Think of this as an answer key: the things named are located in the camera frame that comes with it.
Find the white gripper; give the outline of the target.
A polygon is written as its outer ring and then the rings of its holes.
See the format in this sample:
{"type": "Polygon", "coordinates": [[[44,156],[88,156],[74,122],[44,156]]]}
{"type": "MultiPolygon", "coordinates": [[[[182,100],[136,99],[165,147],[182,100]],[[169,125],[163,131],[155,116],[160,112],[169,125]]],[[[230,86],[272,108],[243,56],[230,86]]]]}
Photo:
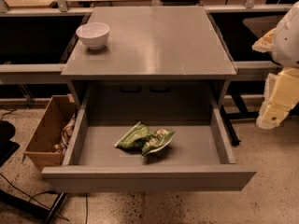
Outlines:
{"type": "MultiPolygon", "coordinates": [[[[261,53],[272,50],[272,58],[283,66],[299,64],[299,2],[279,21],[276,29],[259,38],[252,49],[261,53]]],[[[256,120],[258,127],[273,129],[287,118],[299,103],[299,69],[283,68],[269,74],[264,86],[264,100],[256,120]]]]}

